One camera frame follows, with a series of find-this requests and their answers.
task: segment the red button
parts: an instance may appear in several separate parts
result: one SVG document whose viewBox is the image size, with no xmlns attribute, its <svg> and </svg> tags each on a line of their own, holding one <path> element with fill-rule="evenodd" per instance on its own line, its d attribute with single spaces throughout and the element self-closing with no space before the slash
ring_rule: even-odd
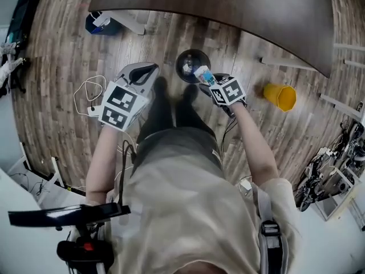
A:
<svg viewBox="0 0 365 274">
<path fill-rule="evenodd" d="M 94 246 L 92 245 L 92 243 L 84 243 L 84 249 L 85 251 L 93 251 Z"/>
</svg>

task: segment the white marker cube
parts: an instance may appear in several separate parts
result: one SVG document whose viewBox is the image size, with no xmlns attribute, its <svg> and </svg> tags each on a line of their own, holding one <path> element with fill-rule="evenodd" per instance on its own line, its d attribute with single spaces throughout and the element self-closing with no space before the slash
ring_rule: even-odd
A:
<svg viewBox="0 0 365 274">
<path fill-rule="evenodd" d="M 127 86 L 110 82 L 104 93 L 99 121 L 125 131 L 148 102 L 148 98 L 133 92 Z"/>
<path fill-rule="evenodd" d="M 229 106 L 246 96 L 241 83 L 235 77 L 226 77 L 209 87 L 217 104 Z"/>
</svg>

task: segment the backpack strap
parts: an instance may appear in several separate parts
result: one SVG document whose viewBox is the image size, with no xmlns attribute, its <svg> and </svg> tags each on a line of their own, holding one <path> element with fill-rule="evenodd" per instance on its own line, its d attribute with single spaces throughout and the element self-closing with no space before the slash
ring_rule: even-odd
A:
<svg viewBox="0 0 365 274">
<path fill-rule="evenodd" d="M 273 219 L 270 196 L 252 185 L 257 199 L 258 213 L 261 218 L 258 239 L 261 254 L 261 274 L 286 274 L 289 246 L 281 234 L 279 225 Z"/>
</svg>

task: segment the shirt sleeve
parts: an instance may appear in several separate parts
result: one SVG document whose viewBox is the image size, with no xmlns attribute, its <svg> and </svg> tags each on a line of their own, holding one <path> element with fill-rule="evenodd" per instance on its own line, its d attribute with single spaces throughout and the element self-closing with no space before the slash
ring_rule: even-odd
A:
<svg viewBox="0 0 365 274">
<path fill-rule="evenodd" d="M 271 198 L 274 220 L 289 244 L 289 273 L 295 272 L 301 256 L 302 235 L 300 230 L 299 210 L 295 205 L 293 189 L 286 179 L 272 179 L 261 185 Z"/>
</svg>

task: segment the dark wooden table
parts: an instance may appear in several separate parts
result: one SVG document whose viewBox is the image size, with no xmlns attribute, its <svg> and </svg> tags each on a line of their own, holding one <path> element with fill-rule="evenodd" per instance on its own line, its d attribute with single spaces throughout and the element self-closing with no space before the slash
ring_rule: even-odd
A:
<svg viewBox="0 0 365 274">
<path fill-rule="evenodd" d="M 331 0 L 92 0 L 89 11 L 154 10 L 234 26 L 294 54 L 324 76 L 332 68 Z"/>
</svg>

